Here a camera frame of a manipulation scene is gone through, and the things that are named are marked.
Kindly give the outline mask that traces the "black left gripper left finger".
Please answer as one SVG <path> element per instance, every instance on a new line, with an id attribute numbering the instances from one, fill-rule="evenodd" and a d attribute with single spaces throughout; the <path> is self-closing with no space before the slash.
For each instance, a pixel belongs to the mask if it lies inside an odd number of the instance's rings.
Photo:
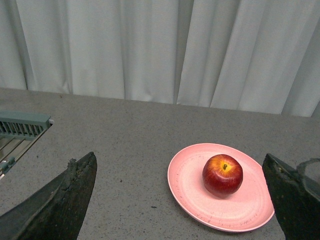
<path id="1" fill-rule="evenodd" d="M 93 193 L 97 158 L 71 159 L 67 169 L 0 217 L 2 240 L 75 240 Z"/>

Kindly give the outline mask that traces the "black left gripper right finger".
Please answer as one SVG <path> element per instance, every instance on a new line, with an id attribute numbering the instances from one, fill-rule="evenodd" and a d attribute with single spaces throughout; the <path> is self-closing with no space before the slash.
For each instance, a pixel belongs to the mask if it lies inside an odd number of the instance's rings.
<path id="1" fill-rule="evenodd" d="M 320 184 L 306 176 L 306 168 L 319 161 L 311 158 L 293 168 L 270 153 L 264 158 L 262 171 L 287 240 L 320 238 Z"/>

